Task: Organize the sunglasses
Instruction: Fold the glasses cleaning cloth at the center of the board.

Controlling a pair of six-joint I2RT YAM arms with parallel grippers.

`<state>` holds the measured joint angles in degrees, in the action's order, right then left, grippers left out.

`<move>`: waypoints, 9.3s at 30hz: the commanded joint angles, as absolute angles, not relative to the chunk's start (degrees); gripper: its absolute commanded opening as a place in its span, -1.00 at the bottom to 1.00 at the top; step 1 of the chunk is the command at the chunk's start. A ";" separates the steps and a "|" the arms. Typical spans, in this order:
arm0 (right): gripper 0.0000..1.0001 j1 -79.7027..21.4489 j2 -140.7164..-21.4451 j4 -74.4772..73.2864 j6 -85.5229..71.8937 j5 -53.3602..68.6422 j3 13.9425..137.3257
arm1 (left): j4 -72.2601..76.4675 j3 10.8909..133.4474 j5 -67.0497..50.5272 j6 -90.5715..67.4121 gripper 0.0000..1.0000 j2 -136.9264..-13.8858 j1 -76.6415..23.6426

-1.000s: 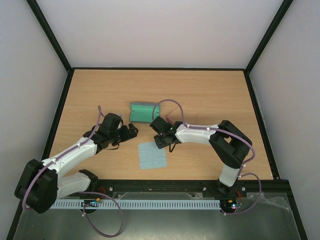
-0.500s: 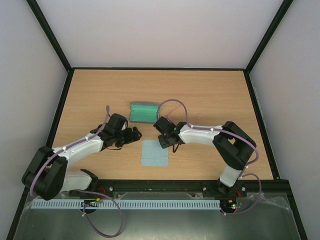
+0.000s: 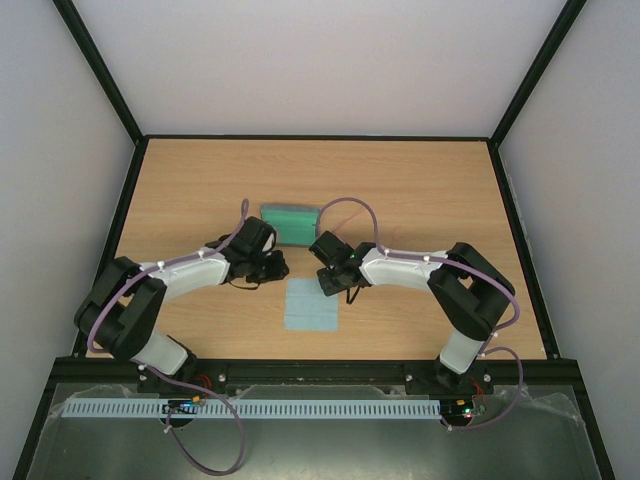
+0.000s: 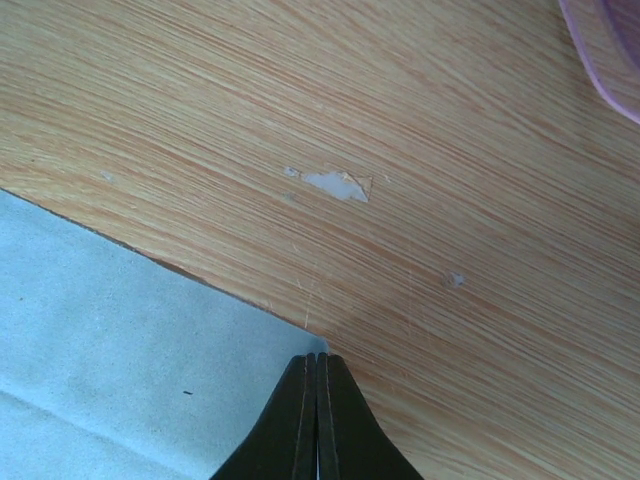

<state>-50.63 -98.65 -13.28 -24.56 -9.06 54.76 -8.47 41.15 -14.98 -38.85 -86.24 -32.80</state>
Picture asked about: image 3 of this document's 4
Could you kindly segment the light blue cleaning cloth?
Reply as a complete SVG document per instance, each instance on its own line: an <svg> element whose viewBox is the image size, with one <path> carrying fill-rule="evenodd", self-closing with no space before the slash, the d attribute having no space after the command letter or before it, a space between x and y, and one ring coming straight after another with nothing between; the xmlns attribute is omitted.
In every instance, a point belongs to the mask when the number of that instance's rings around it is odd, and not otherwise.
<svg viewBox="0 0 640 480"><path fill-rule="evenodd" d="M284 328L291 331L335 332L339 325L339 297L326 296L316 279L287 282Z"/></svg>

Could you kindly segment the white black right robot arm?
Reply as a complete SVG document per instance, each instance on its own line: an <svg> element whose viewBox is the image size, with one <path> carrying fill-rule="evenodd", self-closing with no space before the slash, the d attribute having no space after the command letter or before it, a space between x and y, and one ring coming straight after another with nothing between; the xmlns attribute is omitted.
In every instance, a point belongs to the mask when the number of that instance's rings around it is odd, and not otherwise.
<svg viewBox="0 0 640 480"><path fill-rule="evenodd" d="M513 285L467 243L424 253L392 250L373 242L353 248L326 231L309 251L323 265L317 278L327 296L346 292L351 303L360 290L376 286L432 294L452 325L435 360L432 381L450 392L470 381L470 367L497 333L507 308L513 308L513 321L520 316Z"/></svg>

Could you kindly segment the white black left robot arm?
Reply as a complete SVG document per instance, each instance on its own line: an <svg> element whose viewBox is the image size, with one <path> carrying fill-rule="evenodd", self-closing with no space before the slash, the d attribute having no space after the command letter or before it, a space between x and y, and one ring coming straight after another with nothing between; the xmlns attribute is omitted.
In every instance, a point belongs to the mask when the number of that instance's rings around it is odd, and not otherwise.
<svg viewBox="0 0 640 480"><path fill-rule="evenodd" d="M167 261L136 263L126 256L112 260L75 313L74 324L116 360L132 361L172 381L196 377L196 355L161 333L156 322L166 304L206 287L242 279L252 290L284 279L289 269L276 248L277 232L249 217L230 235L196 252Z"/></svg>

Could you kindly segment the grey-green glasses case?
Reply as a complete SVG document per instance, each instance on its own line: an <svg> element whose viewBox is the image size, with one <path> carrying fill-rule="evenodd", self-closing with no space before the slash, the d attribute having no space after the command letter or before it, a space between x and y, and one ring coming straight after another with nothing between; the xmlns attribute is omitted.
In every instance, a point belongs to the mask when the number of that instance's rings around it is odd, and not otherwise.
<svg viewBox="0 0 640 480"><path fill-rule="evenodd" d="M276 230L278 246L309 247L317 237L320 209L289 204L263 204L260 216Z"/></svg>

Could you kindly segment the pink sunglasses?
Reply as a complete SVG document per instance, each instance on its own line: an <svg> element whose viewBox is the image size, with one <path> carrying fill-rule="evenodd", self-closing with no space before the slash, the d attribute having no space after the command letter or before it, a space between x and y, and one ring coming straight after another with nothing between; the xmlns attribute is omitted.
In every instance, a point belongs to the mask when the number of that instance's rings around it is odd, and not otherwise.
<svg viewBox="0 0 640 480"><path fill-rule="evenodd" d="M340 220L332 229L331 232L337 235L346 234L354 224L354 222L363 214L364 209L360 208L356 212L352 213L347 218Z"/></svg>

